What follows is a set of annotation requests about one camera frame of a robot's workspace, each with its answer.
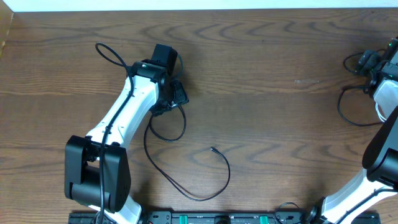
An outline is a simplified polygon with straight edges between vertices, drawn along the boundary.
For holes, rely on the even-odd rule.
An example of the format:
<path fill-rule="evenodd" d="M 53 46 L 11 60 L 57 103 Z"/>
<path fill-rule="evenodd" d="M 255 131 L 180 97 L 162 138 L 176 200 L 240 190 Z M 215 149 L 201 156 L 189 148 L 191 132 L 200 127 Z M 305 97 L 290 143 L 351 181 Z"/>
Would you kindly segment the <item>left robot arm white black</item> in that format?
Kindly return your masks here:
<path fill-rule="evenodd" d="M 116 223 L 138 223 L 142 208 L 129 192 L 127 149 L 147 112 L 158 116 L 188 102 L 182 84 L 172 76 L 178 53 L 157 44 L 150 59 L 128 66 L 121 94 L 105 117 L 86 136 L 72 135 L 65 146 L 66 198 Z"/>

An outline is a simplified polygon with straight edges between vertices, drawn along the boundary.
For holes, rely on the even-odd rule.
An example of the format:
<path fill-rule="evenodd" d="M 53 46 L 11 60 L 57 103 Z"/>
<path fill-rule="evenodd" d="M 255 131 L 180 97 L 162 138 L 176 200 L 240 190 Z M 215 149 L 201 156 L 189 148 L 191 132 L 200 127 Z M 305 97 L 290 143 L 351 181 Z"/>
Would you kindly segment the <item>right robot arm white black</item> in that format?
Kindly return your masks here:
<path fill-rule="evenodd" d="M 360 54 L 355 75 L 367 77 L 358 86 L 374 100 L 380 130 L 367 146 L 362 169 L 337 193 L 320 200 L 307 223 L 352 223 L 379 201 L 397 195 L 397 39 L 383 54 Z"/>

